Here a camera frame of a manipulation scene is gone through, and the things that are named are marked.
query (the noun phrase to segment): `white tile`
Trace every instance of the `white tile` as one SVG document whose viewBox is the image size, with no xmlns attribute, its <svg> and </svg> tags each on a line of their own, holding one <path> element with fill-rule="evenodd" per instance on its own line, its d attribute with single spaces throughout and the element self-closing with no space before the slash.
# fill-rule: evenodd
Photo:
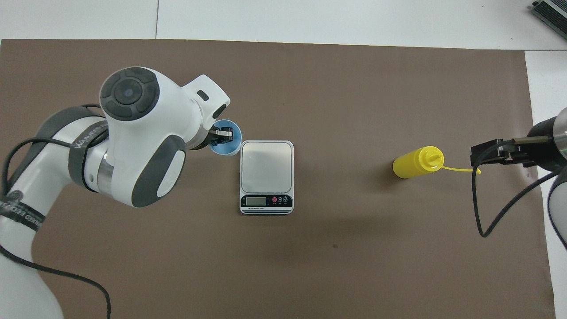
<svg viewBox="0 0 567 319">
<path fill-rule="evenodd" d="M 158 39 L 567 49 L 531 0 L 160 0 Z"/>
<path fill-rule="evenodd" d="M 0 39 L 153 39 L 158 0 L 0 1 Z"/>
<path fill-rule="evenodd" d="M 556 116 L 567 107 L 567 52 L 526 52 L 526 66 L 534 124 Z M 549 172 L 538 169 L 542 177 Z M 558 319 L 567 319 L 567 251 L 555 235 L 547 214 L 552 181 L 541 186 L 545 212 L 545 236 Z"/>
</svg>

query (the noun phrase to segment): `yellow bottle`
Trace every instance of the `yellow bottle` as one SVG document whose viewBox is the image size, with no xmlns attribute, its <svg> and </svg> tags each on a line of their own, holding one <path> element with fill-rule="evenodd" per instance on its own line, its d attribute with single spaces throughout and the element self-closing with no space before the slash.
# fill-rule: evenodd
<svg viewBox="0 0 567 319">
<path fill-rule="evenodd" d="M 443 166 L 444 163 L 445 157 L 440 149 L 434 146 L 426 146 L 398 157 L 393 162 L 392 168 L 399 178 L 416 177 L 433 173 L 440 169 L 472 172 L 472 169 L 445 167 Z"/>
</svg>

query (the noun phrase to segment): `scale display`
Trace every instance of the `scale display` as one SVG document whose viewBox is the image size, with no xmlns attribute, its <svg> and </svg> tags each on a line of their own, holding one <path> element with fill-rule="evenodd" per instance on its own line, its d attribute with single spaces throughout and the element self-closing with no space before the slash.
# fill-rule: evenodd
<svg viewBox="0 0 567 319">
<path fill-rule="evenodd" d="M 240 211 L 286 215 L 294 207 L 293 144 L 245 141 L 240 151 Z"/>
</svg>

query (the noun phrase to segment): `scale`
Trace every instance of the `scale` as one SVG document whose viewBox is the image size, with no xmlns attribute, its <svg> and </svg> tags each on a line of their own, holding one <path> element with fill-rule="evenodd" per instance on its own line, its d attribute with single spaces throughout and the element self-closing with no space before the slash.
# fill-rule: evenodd
<svg viewBox="0 0 567 319">
<path fill-rule="evenodd" d="M 294 206 L 293 144 L 245 141 L 240 150 L 240 211 L 286 215 Z"/>
</svg>

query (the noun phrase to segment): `black grille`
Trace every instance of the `black grille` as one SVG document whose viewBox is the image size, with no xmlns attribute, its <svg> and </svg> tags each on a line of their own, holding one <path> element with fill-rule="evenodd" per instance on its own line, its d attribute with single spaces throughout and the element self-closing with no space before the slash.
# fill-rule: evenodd
<svg viewBox="0 0 567 319">
<path fill-rule="evenodd" d="M 551 0 L 556 6 L 561 8 L 563 11 L 567 12 L 567 1 L 566 0 Z"/>
<path fill-rule="evenodd" d="M 558 13 L 554 8 L 545 2 L 539 3 L 534 7 L 534 11 L 540 15 L 540 18 L 551 27 L 563 33 L 563 37 L 567 35 L 567 19 Z"/>
</svg>

